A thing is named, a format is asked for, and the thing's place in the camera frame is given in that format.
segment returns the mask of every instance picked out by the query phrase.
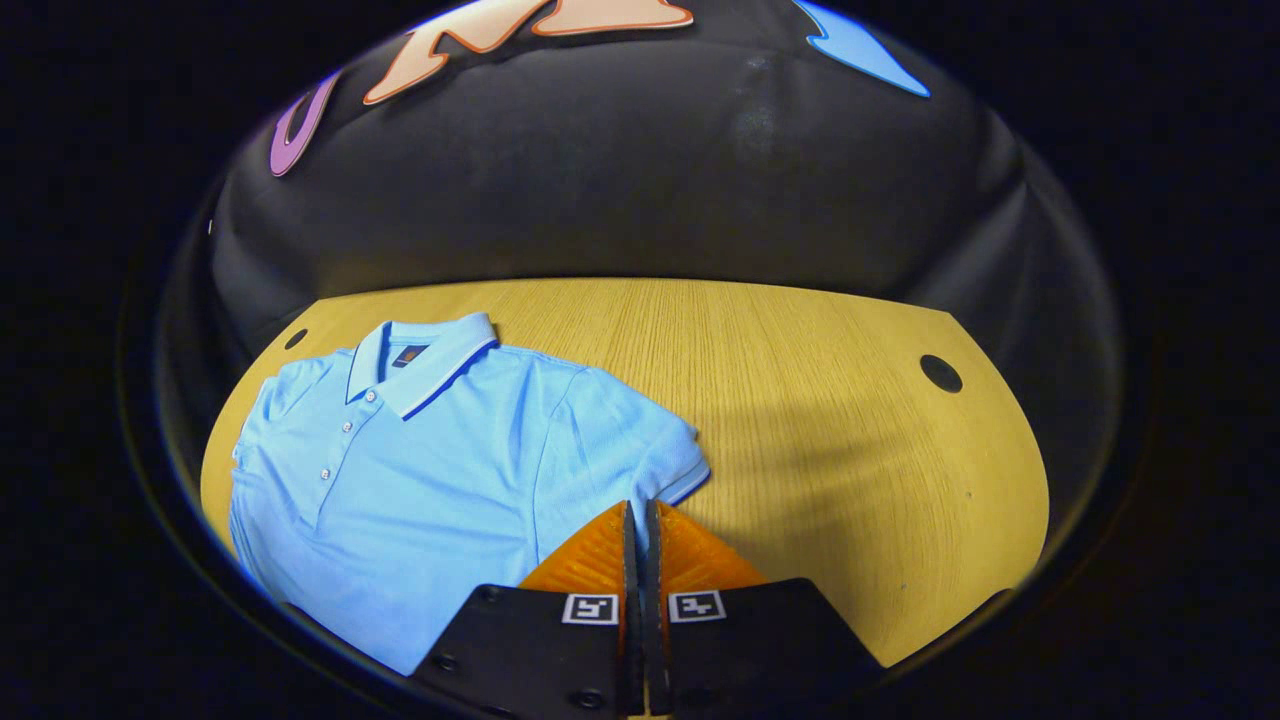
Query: shirt label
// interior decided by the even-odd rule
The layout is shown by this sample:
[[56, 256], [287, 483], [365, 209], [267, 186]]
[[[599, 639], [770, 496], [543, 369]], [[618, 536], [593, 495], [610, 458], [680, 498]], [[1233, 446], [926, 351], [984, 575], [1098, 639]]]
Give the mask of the shirt label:
[[408, 365], [424, 350], [426, 350], [425, 345], [411, 345], [404, 350], [401, 350], [401, 354], [392, 361], [392, 368], [403, 368], [404, 365]]

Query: wood grain surface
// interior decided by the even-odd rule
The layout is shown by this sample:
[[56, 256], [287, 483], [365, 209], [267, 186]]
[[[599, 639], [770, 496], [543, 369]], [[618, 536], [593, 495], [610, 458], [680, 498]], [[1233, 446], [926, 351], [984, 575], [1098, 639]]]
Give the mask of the wood grain surface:
[[[813, 579], [884, 665], [1039, 557], [1048, 488], [1036, 439], [950, 315], [787, 287], [613, 278], [315, 302], [257, 357], [209, 439], [201, 502], [228, 550], [230, 450], [264, 379], [355, 347], [384, 320], [475, 311], [500, 342], [603, 368], [696, 427], [712, 479], [681, 510], [771, 580]], [[927, 354], [955, 368], [960, 392], [925, 377]]]

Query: black fabric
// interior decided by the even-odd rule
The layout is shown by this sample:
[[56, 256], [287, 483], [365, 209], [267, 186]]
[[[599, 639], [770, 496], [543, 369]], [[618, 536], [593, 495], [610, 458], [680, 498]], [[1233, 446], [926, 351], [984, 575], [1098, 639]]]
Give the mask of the black fabric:
[[790, 1], [682, 5], [692, 27], [534, 36], [548, 4], [499, 50], [449, 41], [442, 73], [365, 106], [406, 42], [392, 38], [343, 69], [284, 177], [268, 168], [279, 114], [265, 118], [212, 217], [210, 301], [236, 345], [260, 352], [321, 297], [515, 277], [936, 307], [1032, 423], [1052, 544], [1100, 477], [1121, 387], [1114, 299], [1066, 193], [995, 111], [883, 33], [929, 99], [815, 51]]

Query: polo shirt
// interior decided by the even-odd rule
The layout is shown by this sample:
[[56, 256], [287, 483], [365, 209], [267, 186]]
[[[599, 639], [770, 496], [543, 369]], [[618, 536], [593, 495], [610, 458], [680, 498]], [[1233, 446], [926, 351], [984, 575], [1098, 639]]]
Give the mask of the polo shirt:
[[484, 313], [387, 322], [262, 383], [232, 541], [266, 594], [408, 675], [475, 585], [518, 584], [621, 500], [701, 484], [696, 433], [604, 370], [499, 345]]

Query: sleeve cuff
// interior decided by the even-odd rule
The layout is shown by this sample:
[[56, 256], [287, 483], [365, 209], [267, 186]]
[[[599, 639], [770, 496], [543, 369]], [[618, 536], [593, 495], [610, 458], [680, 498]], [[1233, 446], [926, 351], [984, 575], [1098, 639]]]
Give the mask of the sleeve cuff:
[[701, 487], [712, 475], [712, 469], [707, 465], [707, 459], [699, 454], [698, 464], [694, 465], [687, 473], [677, 478], [675, 482], [662, 488], [658, 493], [657, 500], [666, 502], [667, 505], [677, 505], [680, 501], [689, 497], [695, 489]]

